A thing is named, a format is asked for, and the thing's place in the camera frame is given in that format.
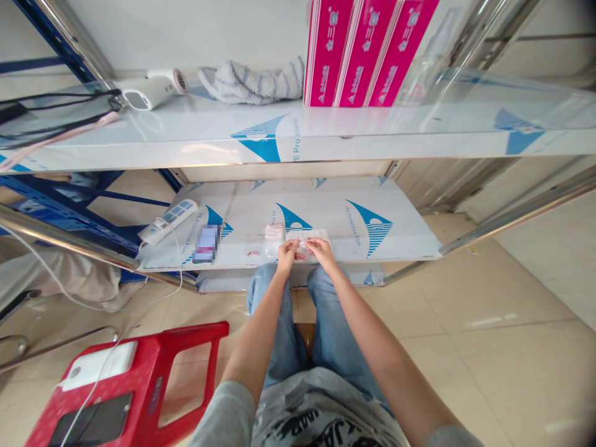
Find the white cord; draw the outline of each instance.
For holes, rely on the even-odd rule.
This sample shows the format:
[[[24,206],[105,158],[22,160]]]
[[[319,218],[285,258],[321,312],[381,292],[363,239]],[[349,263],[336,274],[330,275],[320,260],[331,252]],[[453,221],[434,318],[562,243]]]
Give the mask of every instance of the white cord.
[[[33,253],[33,255],[41,262],[42,266],[48,271],[48,273],[50,274],[50,276],[53,278],[54,281],[56,281],[56,284],[58,284],[58,287],[60,288],[60,291],[62,293],[64,293],[64,295],[66,295],[66,297],[78,304],[78,305],[82,305],[83,307],[86,307],[87,309],[91,309],[91,310],[102,310],[102,311],[106,311],[103,307],[95,307],[89,304],[85,304],[84,302],[81,302],[78,299],[75,299],[70,293],[68,293],[66,291],[66,289],[64,288],[64,286],[62,285],[62,283],[60,282],[60,280],[58,279],[58,277],[54,274],[54,272],[52,271],[52,269],[48,266],[48,264],[45,263],[45,261],[43,260],[43,258],[39,255],[39,253],[37,253],[37,251],[35,251],[35,248],[33,248],[31,245],[29,245],[27,243],[27,241],[25,241],[21,236],[19,236],[17,233],[15,233],[14,231],[12,231],[9,228],[6,228],[4,225],[2,225],[0,223],[0,227],[3,228],[4,230],[6,230],[7,232],[9,232],[11,235],[13,235],[17,240],[19,240],[24,246],[26,246],[29,251],[31,253]]]
[[[183,280],[183,276],[182,276],[182,258],[180,258],[180,244],[178,243],[178,237],[176,236],[176,232],[174,231],[174,228],[172,228],[172,226],[169,224],[169,222],[166,222],[170,228],[172,229],[172,236],[174,236],[174,241],[176,242],[176,255],[178,256],[178,262],[179,262],[179,273],[180,273],[180,285],[178,286],[178,288],[173,291],[172,293],[159,298],[155,301],[151,301],[148,304],[153,304],[153,303],[157,303],[159,301],[163,301],[167,298],[170,298],[171,296],[177,294],[180,289],[182,289],[182,285],[184,284],[184,280]],[[29,243],[27,243],[27,241],[25,241],[22,237],[19,236],[18,233],[12,231],[9,228],[6,228],[4,225],[2,225],[0,223],[0,228],[3,228],[5,231],[9,232],[12,236],[14,236],[17,240],[19,240],[24,246],[26,246],[29,251],[31,253],[33,253],[33,255],[41,262],[42,266],[48,271],[48,273],[50,274],[50,276],[52,277],[52,279],[54,281],[56,281],[56,284],[58,284],[58,287],[60,288],[60,291],[62,293],[64,293],[64,295],[66,295],[66,297],[74,302],[75,304],[78,305],[82,305],[83,307],[86,307],[87,309],[91,309],[91,310],[100,310],[102,312],[107,312],[107,309],[104,309],[103,307],[95,307],[93,305],[89,305],[89,304],[85,304],[84,302],[74,298],[71,294],[69,294],[64,285],[62,284],[62,282],[60,282],[60,280],[58,279],[58,277],[56,276],[56,274],[52,271],[52,269],[48,266],[48,264],[46,264],[46,262],[43,260],[43,258],[39,255],[39,253],[37,253],[37,251],[35,250],[35,248],[33,248]]]
[[[182,288],[183,285],[183,279],[182,279],[182,258],[180,257],[180,244],[178,243],[178,237],[176,236],[176,232],[174,231],[174,229],[172,228],[172,235],[174,236],[174,241],[176,242],[176,255],[178,256],[178,262],[179,262],[179,267],[180,267],[180,285],[178,286],[178,288],[173,291],[172,293],[165,295],[162,298],[159,298],[155,301],[151,301],[149,304],[154,304],[157,303],[159,301],[165,300],[166,298],[171,297],[172,295],[174,295],[175,293],[178,293],[178,291]],[[87,399],[85,399],[85,401],[83,402],[83,404],[81,405],[81,408],[79,408],[79,411],[76,413],[76,416],[73,419],[72,424],[70,425],[70,428],[68,429],[68,431],[66,432],[66,436],[64,436],[64,440],[62,441],[62,444],[60,445],[60,447],[64,447],[64,445],[66,444],[66,440],[68,439],[70,432],[73,430],[73,427],[75,426],[76,420],[78,419],[79,415],[81,414],[81,412],[83,411],[83,409],[85,408],[85,405],[87,405],[87,402],[89,402],[89,399],[91,398],[91,395],[93,394],[93,392],[95,391],[95,388],[97,387],[97,384],[99,383],[99,381],[101,380],[101,376],[104,373],[104,369],[106,368],[106,364],[107,361],[110,358],[110,355],[112,355],[112,353],[114,352],[114,350],[116,349],[116,346],[118,346],[118,344],[120,343],[120,341],[122,339],[125,338],[126,334],[128,333],[128,331],[130,330],[128,329],[126,331],[126,333],[124,335],[122,335],[122,338],[119,339],[116,344],[112,347],[112,349],[110,350],[109,354],[106,357],[106,360],[104,361],[104,364],[101,366],[101,371],[99,371],[99,376],[97,377],[97,380],[95,381],[95,384],[93,385],[93,388],[91,388],[91,391],[89,392],[89,395],[87,396]]]
[[[37,253],[37,251],[35,251],[35,249],[28,244],[22,237],[20,237],[17,233],[15,233],[14,231],[12,231],[9,228],[6,228],[4,225],[2,225],[0,223],[0,228],[3,228],[5,231],[9,232],[12,236],[14,236],[17,240],[19,240],[24,246],[26,246],[29,251],[31,253],[34,254],[34,256],[41,262],[42,266],[48,271],[48,273],[50,274],[50,276],[53,278],[54,281],[56,281],[56,283],[58,284],[58,287],[60,287],[60,290],[62,293],[64,293],[64,295],[67,296],[67,298],[69,298],[69,300],[73,301],[76,304],[82,305],[83,307],[87,307],[88,309],[92,309],[92,310],[105,310],[103,308],[98,308],[98,307],[93,307],[90,306],[88,304],[82,303],[79,300],[76,300],[75,298],[73,298],[64,288],[64,285],[60,282],[60,280],[58,279],[58,277],[55,275],[55,273],[52,271],[52,269],[50,269],[50,267],[48,266],[48,264],[46,264],[46,262],[43,260],[43,258],[39,255],[39,253]],[[179,272],[180,272],[180,285],[178,286],[178,288],[173,291],[172,293],[165,295],[162,298],[159,298],[155,301],[151,301],[148,304],[154,304],[157,303],[159,301],[163,301],[166,298],[170,298],[171,296],[175,295],[176,293],[178,293],[180,291],[180,289],[182,289],[182,285],[184,284],[184,280],[183,280],[183,276],[182,276],[182,258],[180,257],[180,244],[178,242],[178,237],[176,236],[176,232],[174,231],[174,228],[172,228],[172,226],[170,225],[170,228],[172,230],[172,235],[174,236],[174,241],[176,242],[176,256],[178,256],[178,262],[179,262]],[[104,370],[106,368],[107,362],[110,359],[110,356],[112,355],[112,353],[114,352],[114,350],[118,347],[118,345],[120,344],[120,342],[126,337],[126,335],[128,334],[128,332],[133,329],[133,328],[137,328],[139,327],[139,325],[136,326],[132,326],[129,329],[126,330],[126,332],[122,335],[122,337],[120,337],[120,339],[116,342],[116,344],[110,349],[110,352],[108,353],[106,360],[104,360],[103,365],[101,366],[101,370],[99,371],[99,375],[97,377],[97,380],[95,381],[93,388],[91,388],[91,391],[89,392],[89,394],[87,395],[87,398],[85,399],[85,401],[83,402],[83,404],[81,405],[81,407],[79,408],[78,412],[76,413],[76,415],[74,416],[73,422],[71,423],[68,431],[66,432],[66,436],[64,436],[64,440],[62,441],[62,444],[60,445],[60,447],[64,447],[64,445],[66,444],[66,441],[68,439],[68,437],[70,436],[70,433],[73,431],[73,427],[75,426],[75,423],[77,421],[77,419],[79,418],[79,416],[81,415],[81,412],[83,411],[83,409],[85,408],[85,405],[87,405],[87,402],[89,402],[89,399],[91,398],[91,396],[93,395],[93,392],[95,391],[95,389],[97,388],[97,384],[99,383],[99,381],[101,380],[101,376],[104,374]]]
[[[172,236],[174,236],[174,241],[176,242],[176,256],[178,257],[178,263],[179,263],[180,285],[178,286],[178,288],[175,291],[173,291],[169,295],[165,295],[162,298],[159,298],[155,301],[151,301],[149,304],[154,304],[159,301],[163,301],[166,298],[170,298],[172,295],[177,294],[180,291],[180,289],[182,289],[182,285],[184,284],[184,281],[182,279],[182,258],[180,257],[181,253],[180,253],[180,244],[178,243],[178,237],[176,236],[176,232],[174,231],[174,228],[172,228],[172,226],[169,224],[169,222],[167,222],[167,221],[164,221],[164,222],[166,222],[169,225],[169,227],[172,229]]]
[[[131,331],[134,328],[138,328],[139,326],[140,325],[136,325],[136,326],[132,326],[132,327],[126,329],[126,332],[124,334],[122,334],[122,336],[118,339],[118,341],[116,342],[116,344],[114,346],[112,346],[112,348],[110,349],[110,352],[107,354],[106,360],[104,360],[104,364],[101,366],[101,369],[99,370],[99,375],[97,377],[97,380],[93,384],[93,388],[91,388],[91,391],[89,391],[89,394],[87,395],[87,399],[85,399],[85,401],[81,405],[81,408],[79,408],[79,411],[77,411],[76,415],[74,416],[73,422],[70,424],[70,427],[68,428],[68,431],[66,432],[66,435],[64,436],[64,439],[62,440],[62,444],[60,444],[60,447],[64,447],[64,445],[66,445],[66,441],[67,441],[68,437],[70,436],[70,432],[73,431],[73,428],[75,427],[75,424],[76,424],[77,419],[81,415],[81,412],[85,408],[85,405],[87,405],[87,402],[89,402],[89,399],[93,395],[93,392],[95,391],[95,388],[97,388],[97,385],[99,384],[99,381],[101,380],[101,376],[104,374],[104,370],[106,368],[107,362],[108,362],[108,360],[110,360],[110,357],[112,356],[112,353],[118,347],[118,345],[120,344],[120,342],[126,338],[126,336],[128,335],[129,331]]]

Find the red stool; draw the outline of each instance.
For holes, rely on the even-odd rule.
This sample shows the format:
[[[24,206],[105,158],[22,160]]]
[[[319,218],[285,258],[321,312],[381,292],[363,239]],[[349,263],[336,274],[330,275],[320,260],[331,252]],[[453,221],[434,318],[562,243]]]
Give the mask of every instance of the red stool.
[[[122,340],[122,344],[129,341],[138,342],[132,367],[125,374],[99,381],[88,402],[89,406],[97,402],[98,399],[105,402],[133,392],[122,436],[103,445],[110,447],[172,446],[191,434],[213,397],[219,341],[229,333],[230,325],[223,321],[171,329],[153,335]],[[185,416],[163,427],[158,427],[163,397],[174,357],[181,351],[209,342],[211,342],[211,351],[207,365],[203,403]],[[79,357],[110,348],[114,344],[90,346]],[[71,366],[72,362],[62,377],[63,380]],[[57,387],[25,445],[27,447],[47,446],[60,418],[65,414],[78,411],[92,387],[93,385],[90,384],[66,392],[62,391],[61,387]]]

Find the gray towel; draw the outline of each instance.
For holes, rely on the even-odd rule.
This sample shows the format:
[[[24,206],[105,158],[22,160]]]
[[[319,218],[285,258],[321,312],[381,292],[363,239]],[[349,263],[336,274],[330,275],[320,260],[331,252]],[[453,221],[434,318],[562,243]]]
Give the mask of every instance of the gray towel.
[[[218,69],[199,68],[199,79],[207,91],[222,102],[263,106],[281,99],[302,97],[304,62],[298,56],[284,68],[251,70],[229,60]]]

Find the pink box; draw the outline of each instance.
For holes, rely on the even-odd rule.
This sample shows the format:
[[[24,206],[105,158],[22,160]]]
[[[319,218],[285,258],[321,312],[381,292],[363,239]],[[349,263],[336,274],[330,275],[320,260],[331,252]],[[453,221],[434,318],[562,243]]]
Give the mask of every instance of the pink box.
[[[375,66],[365,106],[391,107],[408,73],[438,0],[405,0],[393,32],[386,35]]]
[[[313,0],[304,104],[331,107],[348,36],[352,0]]]
[[[334,107],[362,107],[375,62],[401,0],[359,0],[348,32]]]

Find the blue jeans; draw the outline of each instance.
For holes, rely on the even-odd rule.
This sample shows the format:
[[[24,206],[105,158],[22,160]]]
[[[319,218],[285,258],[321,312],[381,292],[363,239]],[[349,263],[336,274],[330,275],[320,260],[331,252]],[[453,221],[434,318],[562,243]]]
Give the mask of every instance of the blue jeans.
[[[266,264],[259,267],[253,276],[246,297],[251,317],[263,299],[276,269],[275,264]],[[343,377],[360,390],[365,399],[378,401],[391,413],[387,400],[352,335],[331,278],[319,266],[310,272],[308,284],[309,294],[317,308],[312,364],[309,362],[304,340],[294,325],[292,297],[287,282],[263,388],[282,382],[311,367],[321,366]]]

